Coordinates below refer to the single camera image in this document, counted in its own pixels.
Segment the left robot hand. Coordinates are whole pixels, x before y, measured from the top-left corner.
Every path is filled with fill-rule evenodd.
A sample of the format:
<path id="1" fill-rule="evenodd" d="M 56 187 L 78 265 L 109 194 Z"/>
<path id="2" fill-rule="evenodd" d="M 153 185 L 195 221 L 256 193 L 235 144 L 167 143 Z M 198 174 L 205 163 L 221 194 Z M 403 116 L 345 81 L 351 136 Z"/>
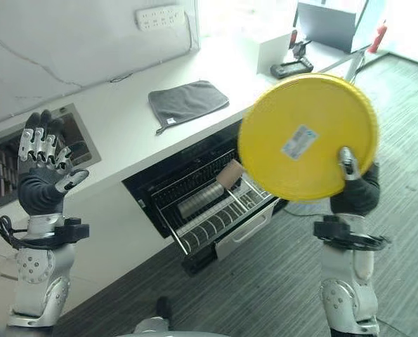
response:
<path id="1" fill-rule="evenodd" d="M 60 145 L 63 122 L 49 110 L 34 112 L 25 123 L 18 149 L 18 201 L 29 216 L 61 214 L 65 195 L 89 176 L 75 168 L 72 155 L 83 142 Z"/>

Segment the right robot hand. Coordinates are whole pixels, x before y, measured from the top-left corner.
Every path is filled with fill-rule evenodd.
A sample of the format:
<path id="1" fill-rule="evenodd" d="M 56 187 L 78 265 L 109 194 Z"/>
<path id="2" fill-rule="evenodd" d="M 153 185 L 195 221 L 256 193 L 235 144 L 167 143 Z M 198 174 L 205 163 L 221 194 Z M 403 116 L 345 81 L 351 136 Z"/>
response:
<path id="1" fill-rule="evenodd" d="M 377 207 L 380 199 L 379 163 L 373 161 L 369 169 L 361 173 L 352 150 L 342 147 L 339 150 L 339 164 L 344 188 L 330 197 L 331 212 L 366 216 Z"/>

